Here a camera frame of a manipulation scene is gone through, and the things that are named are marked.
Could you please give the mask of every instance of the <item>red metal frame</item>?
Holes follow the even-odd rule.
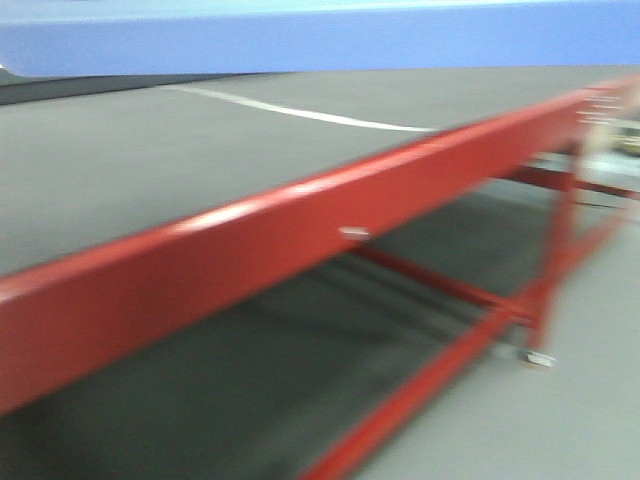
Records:
[[[343,478],[510,325],[518,323],[528,327],[529,338],[526,342],[528,348],[537,349],[542,346],[552,299],[559,282],[613,234],[631,207],[629,205],[627,208],[619,209],[620,211],[611,214],[601,225],[582,238],[574,240],[572,225],[577,203],[576,196],[579,188],[587,185],[578,181],[578,164],[579,154],[576,154],[570,160],[569,171],[561,174],[561,181],[559,181],[558,172],[548,172],[547,182],[551,185],[550,188],[560,192],[554,208],[542,269],[538,277],[531,280],[511,298],[503,298],[447,278],[369,246],[360,246],[353,250],[353,253],[361,258],[468,303],[488,308],[490,311],[362,419],[355,428],[304,472],[300,480]],[[536,171],[537,185],[547,183],[544,181],[544,176],[544,171]],[[629,190],[610,189],[594,184],[587,186],[592,190],[609,190],[608,193],[616,196],[640,200],[639,193]]]
[[[360,247],[361,256],[491,311],[320,459],[303,478],[339,478],[479,354],[508,325],[541,343],[560,279],[619,225],[570,237],[575,172],[523,168],[541,151],[581,142],[579,113],[594,95],[629,102],[635,76],[576,91],[478,124],[422,139],[346,167],[0,279],[0,414],[74,381],[199,317],[376,236],[491,178],[560,190],[547,261],[513,298],[501,298]]]

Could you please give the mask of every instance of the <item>white line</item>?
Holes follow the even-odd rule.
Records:
[[[257,108],[259,110],[266,110],[268,112],[283,113],[286,115],[294,115],[296,117],[308,118],[311,120],[319,120],[321,122],[338,123],[340,125],[349,125],[352,127],[377,128],[379,130],[396,130],[396,131],[402,131],[402,132],[437,132],[438,131],[437,128],[405,127],[402,125],[390,125],[388,123],[367,122],[365,120],[358,120],[355,118],[343,117],[342,115],[333,115],[331,113],[313,112],[310,110],[298,110],[296,108],[272,105],[270,103],[261,102],[259,100],[253,100],[247,97],[241,97],[239,95],[232,95],[230,93],[218,92],[215,90],[206,90],[204,88],[187,87],[182,85],[163,85],[156,88],[161,88],[163,90],[177,90],[179,92],[185,92],[185,93],[193,93],[195,95],[216,98],[218,100],[223,100],[225,102],[231,102],[237,105],[243,105],[245,107]]]

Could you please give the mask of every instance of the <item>metal frame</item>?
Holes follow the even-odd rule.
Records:
[[[489,311],[320,458],[305,480],[340,478],[509,325],[542,344],[558,283],[623,221],[571,234],[578,188],[637,192],[577,180],[594,96],[624,109],[640,76],[444,132],[193,217],[0,279],[0,414],[227,307],[337,253],[353,253]],[[568,172],[525,164],[571,149]],[[492,178],[559,191],[540,274],[502,298],[373,250],[380,235]]]

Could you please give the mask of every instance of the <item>blue mat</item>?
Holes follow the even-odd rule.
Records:
[[[25,76],[640,63],[637,0],[0,0]]]

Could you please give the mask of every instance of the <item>red leg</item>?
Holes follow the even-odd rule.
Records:
[[[534,314],[529,324],[527,348],[539,349],[544,343],[551,303],[562,277],[563,258],[571,244],[578,192],[580,149],[575,148],[569,168],[563,172],[558,184],[555,211],[551,220],[549,237],[542,260],[541,283],[533,298]]]

